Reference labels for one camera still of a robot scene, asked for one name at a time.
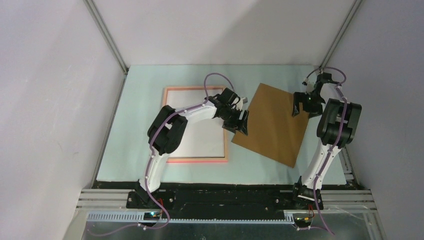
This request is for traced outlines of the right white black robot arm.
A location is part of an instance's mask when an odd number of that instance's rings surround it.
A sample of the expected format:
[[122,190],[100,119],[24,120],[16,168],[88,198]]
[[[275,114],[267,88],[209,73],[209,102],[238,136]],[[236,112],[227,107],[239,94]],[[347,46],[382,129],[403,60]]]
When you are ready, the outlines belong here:
[[292,116],[301,112],[308,118],[319,117],[316,136],[318,144],[313,158],[303,175],[293,185],[291,204],[297,209],[318,202],[325,174],[338,153],[355,136],[362,106],[349,102],[342,92],[342,83],[334,81],[332,74],[319,73],[314,83],[305,80],[304,92],[293,94]]

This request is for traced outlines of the brown backing board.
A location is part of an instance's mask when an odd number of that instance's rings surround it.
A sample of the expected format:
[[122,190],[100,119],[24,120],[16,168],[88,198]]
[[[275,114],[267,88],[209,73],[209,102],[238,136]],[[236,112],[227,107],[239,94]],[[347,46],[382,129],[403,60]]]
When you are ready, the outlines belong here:
[[292,116],[293,94],[260,83],[248,106],[248,135],[236,133],[232,143],[294,168],[308,126],[308,113]]

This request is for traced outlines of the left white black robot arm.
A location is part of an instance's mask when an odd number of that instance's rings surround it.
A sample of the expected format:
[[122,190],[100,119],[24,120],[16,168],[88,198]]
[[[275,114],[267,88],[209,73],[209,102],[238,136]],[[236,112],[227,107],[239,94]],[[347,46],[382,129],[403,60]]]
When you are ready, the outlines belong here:
[[223,121],[223,129],[248,135],[249,111],[243,108],[246,103],[246,97],[225,88],[221,93],[207,94],[202,102],[183,108],[163,106],[147,131],[151,154],[144,176],[138,180],[141,187],[138,201],[145,208],[156,206],[158,194],[155,191],[161,185],[166,162],[180,146],[188,124],[219,118]]

